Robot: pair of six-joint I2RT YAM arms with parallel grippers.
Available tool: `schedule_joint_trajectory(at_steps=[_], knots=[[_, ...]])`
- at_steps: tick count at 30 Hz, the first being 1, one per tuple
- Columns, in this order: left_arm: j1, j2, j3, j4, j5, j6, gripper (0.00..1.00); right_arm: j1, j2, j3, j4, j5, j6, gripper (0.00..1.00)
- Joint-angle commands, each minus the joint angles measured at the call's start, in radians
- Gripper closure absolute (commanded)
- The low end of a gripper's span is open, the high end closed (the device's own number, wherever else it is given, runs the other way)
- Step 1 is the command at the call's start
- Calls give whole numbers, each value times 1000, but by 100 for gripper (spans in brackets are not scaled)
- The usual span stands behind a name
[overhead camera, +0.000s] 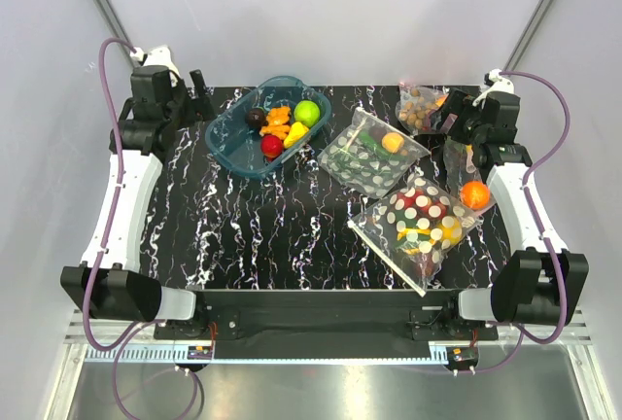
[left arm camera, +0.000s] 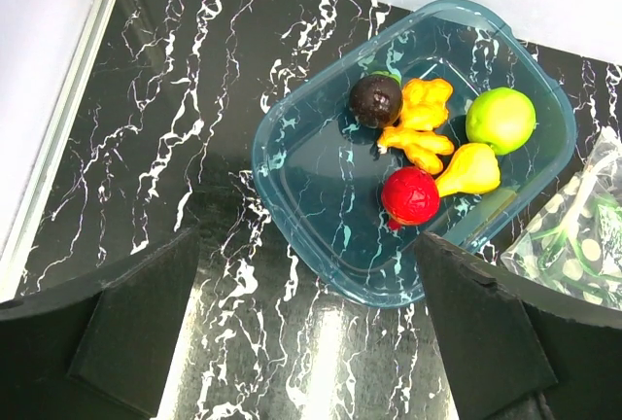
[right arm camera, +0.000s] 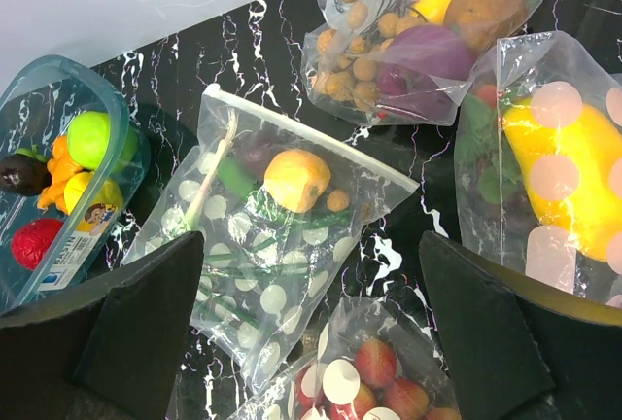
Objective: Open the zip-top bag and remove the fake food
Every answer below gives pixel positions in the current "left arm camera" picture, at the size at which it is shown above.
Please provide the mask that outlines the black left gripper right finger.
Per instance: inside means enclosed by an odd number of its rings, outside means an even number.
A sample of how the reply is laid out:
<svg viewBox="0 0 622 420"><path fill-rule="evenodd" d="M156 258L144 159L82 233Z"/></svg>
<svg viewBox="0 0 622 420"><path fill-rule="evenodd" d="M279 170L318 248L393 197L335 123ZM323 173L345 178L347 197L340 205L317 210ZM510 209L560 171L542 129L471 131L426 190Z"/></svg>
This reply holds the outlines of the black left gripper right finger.
<svg viewBox="0 0 622 420"><path fill-rule="evenodd" d="M414 253L462 419L618 419L621 314L433 233Z"/></svg>

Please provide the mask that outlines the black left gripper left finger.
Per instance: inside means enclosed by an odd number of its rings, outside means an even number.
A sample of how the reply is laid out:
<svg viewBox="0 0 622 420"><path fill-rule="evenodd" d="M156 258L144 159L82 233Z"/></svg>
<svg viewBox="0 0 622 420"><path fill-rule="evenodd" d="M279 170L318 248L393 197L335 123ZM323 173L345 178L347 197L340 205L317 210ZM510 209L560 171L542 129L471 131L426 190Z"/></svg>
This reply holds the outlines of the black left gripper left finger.
<svg viewBox="0 0 622 420"><path fill-rule="evenodd" d="M199 259L199 233L1 305L4 419L151 419Z"/></svg>

